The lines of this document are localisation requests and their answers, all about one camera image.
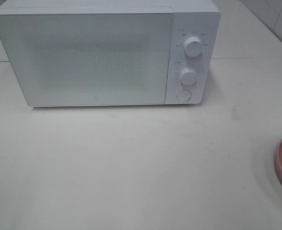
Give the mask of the round white door button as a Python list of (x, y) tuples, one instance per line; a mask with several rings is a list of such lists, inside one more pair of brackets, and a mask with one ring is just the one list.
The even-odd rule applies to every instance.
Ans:
[(179, 101), (187, 102), (191, 99), (191, 92), (189, 90), (181, 90), (176, 95)]

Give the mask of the white round knob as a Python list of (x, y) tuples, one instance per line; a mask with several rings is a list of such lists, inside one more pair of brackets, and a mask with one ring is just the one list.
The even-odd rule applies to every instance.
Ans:
[(197, 70), (195, 68), (184, 68), (179, 73), (180, 82), (183, 85), (192, 85), (197, 80)]
[(186, 38), (183, 42), (185, 55), (194, 58), (202, 53), (203, 40), (196, 35)]

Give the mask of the white microwave door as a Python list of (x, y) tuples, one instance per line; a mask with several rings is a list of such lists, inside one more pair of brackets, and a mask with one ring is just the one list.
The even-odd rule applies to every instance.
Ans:
[(163, 104), (172, 14), (0, 15), (29, 106)]

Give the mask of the white microwave oven body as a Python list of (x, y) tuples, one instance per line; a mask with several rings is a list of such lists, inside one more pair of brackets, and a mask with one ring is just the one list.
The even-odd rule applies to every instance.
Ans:
[[(170, 13), (173, 16), (163, 104), (199, 104), (203, 97), (221, 18), (219, 10), (210, 0), (8, 0), (0, 6), (0, 15), (161, 13)], [(188, 57), (184, 52), (183, 42), (192, 35), (199, 36), (203, 40), (202, 53), (197, 57)], [(183, 85), (180, 82), (179, 73), (184, 68), (197, 70), (198, 76), (194, 84)], [(181, 90), (191, 92), (189, 101), (177, 99), (176, 95)]]

